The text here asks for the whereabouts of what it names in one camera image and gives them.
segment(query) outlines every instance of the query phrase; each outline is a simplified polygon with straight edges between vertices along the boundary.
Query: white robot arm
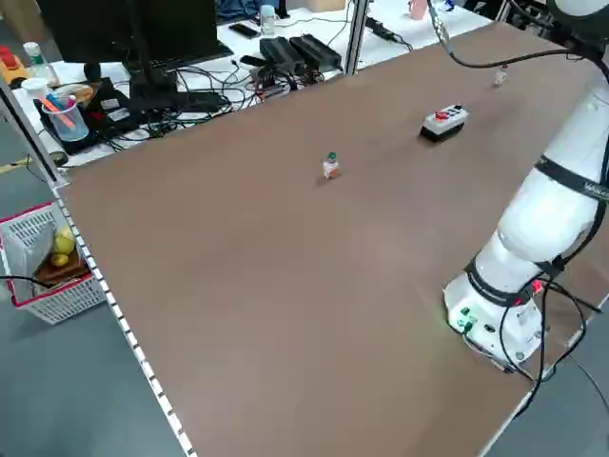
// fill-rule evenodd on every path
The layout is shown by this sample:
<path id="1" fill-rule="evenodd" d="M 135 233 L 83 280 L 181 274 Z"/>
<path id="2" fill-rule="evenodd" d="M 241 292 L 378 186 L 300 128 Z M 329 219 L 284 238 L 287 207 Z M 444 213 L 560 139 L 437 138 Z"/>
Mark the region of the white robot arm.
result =
<path id="1" fill-rule="evenodd" d="M 547 5 L 582 35 L 609 37 L 609 0 Z M 608 137 L 609 84 L 599 77 L 524 179 L 490 241 L 444 289 L 450 326 L 503 367 L 523 362 L 540 345 L 534 280 L 592 227 L 599 200 L 609 197 L 596 185 L 606 184 Z"/>

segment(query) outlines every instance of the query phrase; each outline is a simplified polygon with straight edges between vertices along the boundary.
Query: table surface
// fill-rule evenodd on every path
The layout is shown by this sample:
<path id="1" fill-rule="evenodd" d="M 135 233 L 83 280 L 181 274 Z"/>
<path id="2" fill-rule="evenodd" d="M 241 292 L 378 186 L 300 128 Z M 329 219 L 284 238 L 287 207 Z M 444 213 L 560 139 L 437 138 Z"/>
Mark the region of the table surface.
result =
<path id="1" fill-rule="evenodd" d="M 437 43 L 438 40 L 433 29 L 431 28 L 428 18 L 423 21 L 414 21 L 405 15 L 405 10 L 406 2 L 403 0 L 383 0 L 382 2 L 374 2 L 370 4 L 370 15 L 383 22 L 389 29 L 394 30 L 403 36 L 405 41 L 412 44 L 415 49 Z M 312 33 L 324 42 L 330 41 L 330 39 L 334 37 L 344 25 L 344 23 L 341 22 L 325 22 L 324 19 L 329 21 L 343 21 L 347 17 L 346 10 L 312 13 L 307 9 L 297 9 L 292 10 L 290 15 L 291 17 L 289 19 L 277 22 L 276 30 L 279 35 L 291 37 L 299 36 L 303 33 Z M 454 11 L 443 13 L 442 17 L 446 22 L 451 36 L 457 36 L 461 33 L 483 27 L 489 23 L 488 19 L 459 7 L 455 7 Z M 255 29 L 255 26 L 253 26 L 251 23 L 244 22 L 244 24 Z M 343 57 L 343 59 L 346 54 L 349 33 L 350 25 L 347 25 L 347 27 L 344 28 L 344 31 L 332 42 L 331 45 L 332 48 Z M 215 76 L 220 79 L 225 79 L 235 70 L 233 65 L 230 63 L 231 60 L 239 61 L 243 55 L 247 54 L 260 55 L 260 38 L 248 40 L 234 31 L 229 30 L 228 25 L 220 26 L 218 28 L 218 38 L 228 45 L 235 52 L 235 54 L 230 57 L 198 64 L 197 67 L 210 71 L 222 71 L 222 74 L 215 74 Z M 406 52 L 407 50 L 405 46 L 397 43 L 386 42 L 373 35 L 369 30 L 366 30 L 362 44 L 360 67 L 365 68 Z M 83 73 L 83 66 L 81 64 L 58 62 L 54 63 L 53 65 L 61 79 L 62 84 L 86 80 Z M 102 64 L 102 69 L 103 75 L 109 77 L 115 84 L 118 83 L 119 86 L 117 88 L 128 96 L 128 74 L 123 68 L 123 65 L 120 63 Z M 239 70 L 235 77 L 238 79 L 243 79 L 247 75 L 247 69 L 249 69 L 248 66 L 242 66 L 242 69 Z M 331 78 L 336 74 L 339 73 L 337 71 L 329 72 L 325 74 L 325 77 Z M 209 89 L 210 87 L 208 78 L 204 76 L 187 73 L 185 73 L 184 76 L 190 89 Z M 241 85 L 232 87 L 247 90 L 246 81 Z M 228 91 L 226 95 L 235 100 L 240 97 L 236 91 Z M 34 129 L 36 131 L 41 131 L 43 126 L 40 122 L 39 114 L 34 108 L 31 100 L 25 94 L 25 91 L 23 89 L 18 89 L 15 91 L 15 96 L 34 125 Z M 142 131 L 136 131 L 127 136 L 132 139 L 141 139 L 146 138 L 147 135 Z M 61 149 L 57 142 L 46 132 L 41 134 L 41 140 L 49 151 Z M 117 141 L 117 143 L 124 148 L 130 148 L 134 145 L 132 141 Z M 72 167 L 83 165 L 113 153 L 114 150 L 110 146 L 99 145 L 88 149 L 83 153 L 72 156 L 68 165 Z"/>
<path id="2" fill-rule="evenodd" d="M 551 46 L 497 24 L 454 49 L 488 61 Z M 479 452 L 530 386 L 462 344 L 442 286 L 590 73 L 537 59 L 494 89 L 493 70 L 434 46 L 77 169 L 63 197 L 194 448 Z M 472 114 L 457 137 L 419 139 L 429 111 L 456 103 Z M 329 151 L 343 170 L 332 182 Z M 595 243 L 567 284 L 599 302 L 609 247 Z M 577 322 L 550 306 L 549 340 Z"/>

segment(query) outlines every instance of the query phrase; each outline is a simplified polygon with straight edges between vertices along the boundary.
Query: gray floor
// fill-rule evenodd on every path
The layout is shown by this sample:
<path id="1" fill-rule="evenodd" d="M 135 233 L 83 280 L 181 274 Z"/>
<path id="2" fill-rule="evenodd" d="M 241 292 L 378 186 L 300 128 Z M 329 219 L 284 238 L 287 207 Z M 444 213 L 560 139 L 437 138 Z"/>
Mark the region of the gray floor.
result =
<path id="1" fill-rule="evenodd" d="M 6 33 L 0 23 L 0 44 Z M 22 151 L 0 123 L 0 165 L 24 157 Z M 51 199 L 25 169 L 0 175 L 0 189 L 0 218 Z M 607 395 L 608 348 L 609 320 L 601 316 L 576 356 Z M 51 328 L 0 302 L 0 454 L 183 455 L 108 306 Z M 609 415 L 567 361 L 488 455 L 607 456 Z"/>
<path id="2" fill-rule="evenodd" d="M 0 164 L 24 157 L 0 139 Z M 0 189 L 0 218 L 52 198 L 25 169 Z M 0 302 L 0 455 L 184 455 L 107 304 L 51 327 Z"/>

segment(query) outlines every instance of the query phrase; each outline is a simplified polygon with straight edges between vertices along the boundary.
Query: bottle cap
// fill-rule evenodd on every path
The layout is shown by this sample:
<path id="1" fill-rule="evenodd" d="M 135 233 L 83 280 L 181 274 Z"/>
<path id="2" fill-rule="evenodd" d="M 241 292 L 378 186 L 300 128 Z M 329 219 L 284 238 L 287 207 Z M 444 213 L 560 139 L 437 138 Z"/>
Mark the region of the bottle cap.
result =
<path id="1" fill-rule="evenodd" d="M 275 8 L 272 5 L 262 5 L 260 7 L 260 14 L 264 17 L 274 16 Z"/>
<path id="2" fill-rule="evenodd" d="M 23 49 L 26 50 L 29 57 L 40 54 L 40 47 L 38 46 L 38 43 L 34 43 L 33 41 L 23 45 Z"/>

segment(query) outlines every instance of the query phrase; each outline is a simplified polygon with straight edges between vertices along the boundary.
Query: lemon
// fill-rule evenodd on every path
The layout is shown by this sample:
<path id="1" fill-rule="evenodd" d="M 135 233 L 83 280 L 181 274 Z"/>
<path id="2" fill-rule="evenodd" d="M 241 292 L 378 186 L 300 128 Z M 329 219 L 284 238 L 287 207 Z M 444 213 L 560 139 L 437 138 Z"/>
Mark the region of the lemon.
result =
<path id="1" fill-rule="evenodd" d="M 69 261 L 69 258 L 67 257 L 66 254 L 53 254 L 50 257 L 50 263 L 57 268 L 60 268 L 62 266 L 64 266 L 65 264 L 67 264 Z"/>
<path id="2" fill-rule="evenodd" d="M 76 247 L 76 241 L 69 227 L 57 230 L 53 241 L 53 253 L 70 255 Z"/>

